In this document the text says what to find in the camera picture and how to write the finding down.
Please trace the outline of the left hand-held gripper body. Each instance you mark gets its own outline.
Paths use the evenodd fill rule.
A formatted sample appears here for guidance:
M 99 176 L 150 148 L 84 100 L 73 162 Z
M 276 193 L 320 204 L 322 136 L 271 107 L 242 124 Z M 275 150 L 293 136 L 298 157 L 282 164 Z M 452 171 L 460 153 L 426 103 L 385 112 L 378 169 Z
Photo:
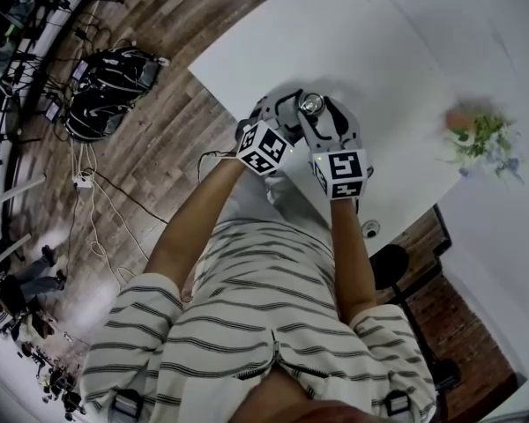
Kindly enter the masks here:
M 266 115 L 263 107 L 258 105 L 243 122 L 245 125 L 235 157 L 260 176 L 281 168 L 294 152 L 294 144 L 278 119 Z

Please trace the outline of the potted flower bouquet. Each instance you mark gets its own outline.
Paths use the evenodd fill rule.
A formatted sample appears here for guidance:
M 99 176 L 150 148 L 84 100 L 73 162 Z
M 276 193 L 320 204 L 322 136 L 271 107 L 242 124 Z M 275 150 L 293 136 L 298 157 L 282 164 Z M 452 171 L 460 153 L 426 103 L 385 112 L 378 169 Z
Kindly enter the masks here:
M 520 168 L 520 132 L 493 101 L 466 98 L 455 102 L 443 116 L 445 141 L 454 151 L 447 160 L 462 177 L 481 168 L 502 182 L 524 181 Z

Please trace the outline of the person's grey trousers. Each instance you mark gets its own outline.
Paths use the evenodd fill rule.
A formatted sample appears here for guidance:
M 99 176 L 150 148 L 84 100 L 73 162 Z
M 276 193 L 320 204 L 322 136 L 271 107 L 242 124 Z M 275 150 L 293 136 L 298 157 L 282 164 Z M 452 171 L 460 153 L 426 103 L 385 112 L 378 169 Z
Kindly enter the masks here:
M 218 222 L 231 219 L 279 221 L 298 226 L 305 232 L 330 234 L 325 219 L 282 172 L 268 178 L 249 170 L 243 172 Z

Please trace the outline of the person's left forearm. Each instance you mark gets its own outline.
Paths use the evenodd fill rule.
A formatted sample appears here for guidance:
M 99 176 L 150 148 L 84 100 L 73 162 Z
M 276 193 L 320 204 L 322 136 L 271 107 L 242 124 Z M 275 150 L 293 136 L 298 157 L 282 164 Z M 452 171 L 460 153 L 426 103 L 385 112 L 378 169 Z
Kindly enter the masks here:
M 160 274 L 178 288 L 184 286 L 244 170 L 239 160 L 220 160 L 168 222 L 147 261 L 146 273 Z

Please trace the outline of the person's striped white shirt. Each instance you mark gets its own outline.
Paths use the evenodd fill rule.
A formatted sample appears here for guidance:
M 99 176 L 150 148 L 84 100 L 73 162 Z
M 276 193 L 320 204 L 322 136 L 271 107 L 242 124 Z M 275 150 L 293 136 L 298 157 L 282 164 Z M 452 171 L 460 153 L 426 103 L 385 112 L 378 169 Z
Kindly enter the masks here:
M 426 423 L 436 390 L 401 308 L 339 318 L 331 245 L 282 222 L 217 225 L 183 303 L 157 273 L 134 278 L 96 336 L 81 375 L 86 410 L 107 421 L 117 394 L 136 390 L 140 423 L 225 423 L 273 367 L 313 399 Z

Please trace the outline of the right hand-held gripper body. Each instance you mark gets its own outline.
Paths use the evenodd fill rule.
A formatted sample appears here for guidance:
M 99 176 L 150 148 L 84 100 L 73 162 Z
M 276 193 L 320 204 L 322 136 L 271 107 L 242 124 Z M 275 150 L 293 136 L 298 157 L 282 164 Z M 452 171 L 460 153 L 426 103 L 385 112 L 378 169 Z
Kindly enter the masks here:
M 337 145 L 312 145 L 311 168 L 330 201 L 362 196 L 374 173 L 366 150 L 357 140 L 345 140 Z

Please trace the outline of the small shiny metal cup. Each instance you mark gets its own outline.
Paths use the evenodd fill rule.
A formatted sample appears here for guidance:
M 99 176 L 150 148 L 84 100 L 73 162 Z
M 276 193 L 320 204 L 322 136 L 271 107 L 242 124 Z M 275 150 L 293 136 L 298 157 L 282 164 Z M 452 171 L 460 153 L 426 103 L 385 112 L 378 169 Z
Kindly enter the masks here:
M 297 110 L 306 116 L 320 116 L 325 109 L 324 97 L 319 93 L 302 92 L 297 98 Z

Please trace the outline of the person's right forearm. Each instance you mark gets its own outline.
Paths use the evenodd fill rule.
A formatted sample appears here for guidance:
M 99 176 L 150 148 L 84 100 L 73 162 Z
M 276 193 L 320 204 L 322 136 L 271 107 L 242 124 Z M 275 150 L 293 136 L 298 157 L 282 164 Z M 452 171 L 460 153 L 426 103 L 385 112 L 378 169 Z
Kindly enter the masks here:
M 336 300 L 341 320 L 350 323 L 362 311 L 376 306 L 375 276 L 354 201 L 333 200 L 330 206 Z

